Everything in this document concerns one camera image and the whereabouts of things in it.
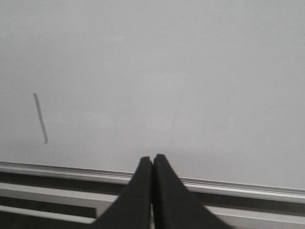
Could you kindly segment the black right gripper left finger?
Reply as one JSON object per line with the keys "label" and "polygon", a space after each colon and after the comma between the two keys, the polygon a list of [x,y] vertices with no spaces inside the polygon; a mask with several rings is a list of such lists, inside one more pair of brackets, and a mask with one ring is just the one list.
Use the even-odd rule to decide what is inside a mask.
{"label": "black right gripper left finger", "polygon": [[153,167],[142,157],[128,185],[92,224],[93,229],[149,229],[151,227],[151,183]]}

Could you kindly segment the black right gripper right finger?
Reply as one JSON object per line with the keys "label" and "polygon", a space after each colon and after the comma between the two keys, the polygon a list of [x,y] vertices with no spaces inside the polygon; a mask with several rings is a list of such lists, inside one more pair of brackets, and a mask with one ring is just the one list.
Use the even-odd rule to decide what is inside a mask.
{"label": "black right gripper right finger", "polygon": [[157,229],[226,229],[185,187],[165,155],[153,161],[152,204]]}

